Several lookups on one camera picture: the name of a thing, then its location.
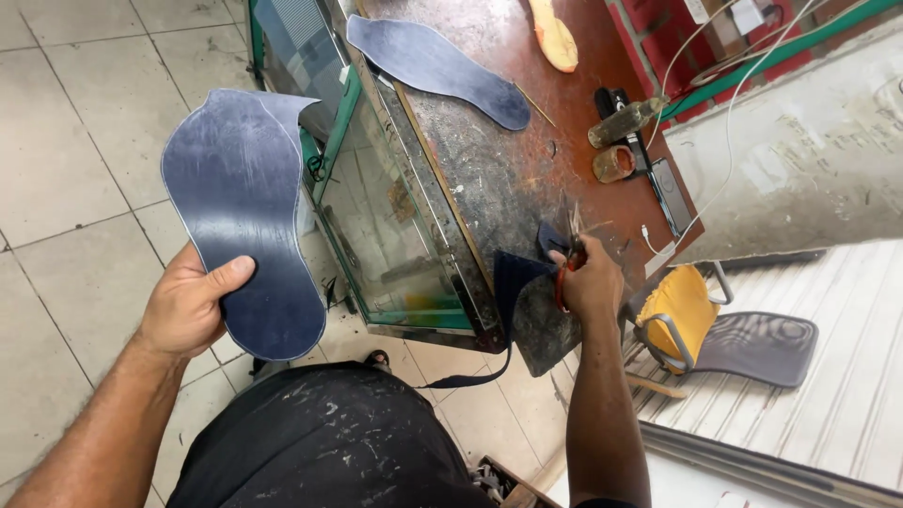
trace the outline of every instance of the wooden workbench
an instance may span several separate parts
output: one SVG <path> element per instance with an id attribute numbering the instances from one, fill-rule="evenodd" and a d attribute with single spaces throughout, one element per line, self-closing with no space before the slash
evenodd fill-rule
<path id="1" fill-rule="evenodd" d="M 623 88 L 633 100 L 646 98 L 604 2 L 554 2 L 557 16 L 577 43 L 580 63 L 573 74 L 557 71 L 540 52 L 526 0 L 359 0 L 358 7 L 373 19 L 431 26 L 487 69 L 520 85 L 557 125 L 533 110 L 530 125 L 511 132 L 466 102 L 396 84 L 490 285 L 496 249 L 539 259 L 537 225 L 541 219 L 554 218 L 563 191 L 580 204 L 587 227 L 600 224 L 591 234 L 622 266 L 626 292 L 642 286 L 653 253 L 640 226 L 647 225 L 659 249 L 674 238 L 647 178 L 601 184 L 592 174 L 598 150 L 587 140 L 587 130 L 600 120 L 595 90 Z M 646 139 L 650 134 L 648 126 Z M 670 159 L 688 196 L 662 136 L 648 152 L 652 160 Z M 695 214 L 692 205 L 691 213 Z M 697 222 L 677 252 L 702 231 Z M 580 341 L 579 326 L 557 310 L 553 292 L 552 282 L 540 278 L 527 287 L 517 305 L 515 338 L 534 375 L 551 369 Z"/>

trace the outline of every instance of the forearm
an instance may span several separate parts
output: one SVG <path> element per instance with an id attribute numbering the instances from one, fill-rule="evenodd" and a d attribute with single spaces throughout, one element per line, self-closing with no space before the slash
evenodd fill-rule
<path id="1" fill-rule="evenodd" d="M 135 338 L 6 508 L 140 508 L 188 360 Z"/>
<path id="2" fill-rule="evenodd" d="M 567 421 L 572 505 L 607 497 L 651 504 L 646 454 L 624 377 L 615 320 L 583 323 L 580 368 Z"/>

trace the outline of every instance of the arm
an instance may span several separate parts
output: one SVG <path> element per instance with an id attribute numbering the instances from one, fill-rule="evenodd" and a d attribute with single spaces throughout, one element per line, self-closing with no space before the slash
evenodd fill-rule
<path id="1" fill-rule="evenodd" d="M 254 261 L 242 256 L 205 274 L 186 245 L 88 404 L 6 508 L 144 506 L 185 367 L 225 330 L 219 298 L 253 271 Z"/>
<path id="2" fill-rule="evenodd" d="M 624 278 L 598 240 L 581 238 L 586 264 L 564 274 L 564 301 L 580 317 L 583 333 L 565 438 L 571 506 L 608 498 L 646 508 L 652 504 L 649 472 L 616 318 Z M 563 262 L 564 256 L 550 255 Z"/>

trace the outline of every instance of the workbench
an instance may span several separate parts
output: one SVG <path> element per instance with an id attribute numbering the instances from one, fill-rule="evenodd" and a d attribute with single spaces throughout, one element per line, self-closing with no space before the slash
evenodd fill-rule
<path id="1" fill-rule="evenodd" d="M 373 332 L 503 352 L 504 335 L 492 296 L 493 254 L 502 249 L 540 259 L 537 226 L 540 220 L 554 219 L 563 193 L 570 202 L 579 203 L 584 229 L 601 239 L 622 266 L 625 299 L 666 264 L 667 259 L 655 257 L 647 248 L 640 233 L 645 224 L 658 249 L 676 240 L 649 180 L 639 177 L 602 184 L 591 169 L 599 152 L 587 140 L 588 129 L 600 121 L 593 102 L 595 90 L 623 88 L 633 100 L 646 99 L 610 11 L 603 2 L 556 1 L 554 6 L 577 44 L 580 62 L 573 74 L 557 71 L 540 52 L 526 0 L 359 0 L 357 5 L 354 0 L 324 0 L 321 4 L 332 24 L 332 36 L 343 58 L 349 58 L 357 71 L 362 93 L 373 104 L 396 159 L 405 161 L 401 170 L 411 197 L 473 325 L 472 334 L 380 325 L 372 326 Z M 344 42 L 351 14 L 431 26 L 479 64 L 517 83 L 557 127 L 532 109 L 529 126 L 512 132 L 461 100 L 398 82 L 387 86 L 389 81 L 378 79 L 377 70 Z M 645 139 L 650 135 L 651 125 L 644 131 Z M 650 160 L 669 159 L 695 215 L 661 135 L 648 152 Z M 698 221 L 675 255 L 702 232 Z M 579 324 L 556 308 L 550 278 L 536 279 L 521 293 L 513 336 L 534 375 L 547 372 L 579 343 Z"/>

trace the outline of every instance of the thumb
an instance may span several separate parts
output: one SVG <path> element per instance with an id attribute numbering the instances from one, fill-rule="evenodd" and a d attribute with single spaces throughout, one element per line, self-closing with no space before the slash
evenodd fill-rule
<path id="1" fill-rule="evenodd" d="M 209 300 L 218 300 L 245 285 L 254 274 L 256 263 L 250 256 L 238 256 L 204 276 L 202 292 Z"/>
<path id="2" fill-rule="evenodd" d="M 558 265 L 559 267 L 564 266 L 564 263 L 567 262 L 567 257 L 557 250 L 549 250 L 548 257 L 554 264 Z"/>

